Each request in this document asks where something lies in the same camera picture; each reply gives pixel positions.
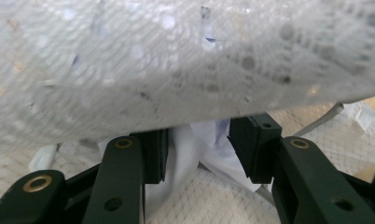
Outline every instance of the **brass screw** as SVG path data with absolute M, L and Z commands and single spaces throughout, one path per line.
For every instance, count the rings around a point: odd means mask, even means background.
M 45 182 L 39 186 L 35 186 L 35 187 L 32 187 L 31 185 L 36 181 L 36 180 L 45 180 Z M 25 191 L 25 192 L 28 192 L 28 193 L 32 193 L 32 192 L 37 192 L 37 191 L 40 191 L 42 189 L 45 189 L 47 186 L 49 186 L 51 183 L 51 176 L 49 175 L 39 175 L 39 176 L 36 176 L 32 179 L 30 179 L 29 181 L 27 181 L 24 186 L 22 186 L 22 189 Z
M 128 148 L 132 146 L 132 140 L 130 139 L 127 139 L 127 138 L 124 138 L 124 139 L 121 139 L 121 140 L 118 140 L 116 143 L 115 143 L 115 147 L 117 148 Z
M 292 139 L 290 140 L 290 144 L 294 147 L 307 149 L 310 148 L 310 144 L 304 140 L 301 139 Z

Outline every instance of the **gold ring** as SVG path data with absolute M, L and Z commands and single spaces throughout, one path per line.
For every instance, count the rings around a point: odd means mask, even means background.
M 39 186 L 35 186 L 35 187 L 32 187 L 31 185 L 36 181 L 36 180 L 45 180 L 45 182 Z M 51 183 L 51 176 L 49 175 L 39 175 L 39 176 L 36 176 L 32 179 L 30 179 L 29 181 L 27 181 L 24 186 L 22 186 L 22 189 L 25 191 L 25 192 L 29 192 L 29 193 L 32 193 L 32 192 L 37 192 L 37 191 L 40 191 L 42 189 L 45 189 L 47 186 L 49 186 Z
M 292 144 L 292 146 L 294 147 L 299 147 L 299 148 L 304 148 L 304 149 L 307 149 L 307 148 L 310 148 L 310 144 L 304 140 L 300 140 L 300 139 L 292 139 L 290 140 L 290 144 Z
M 115 143 L 115 147 L 117 148 L 128 148 L 132 146 L 132 140 L 130 139 L 127 139 L 127 138 L 124 138 L 124 139 L 121 139 L 121 140 L 118 140 L 116 143 Z

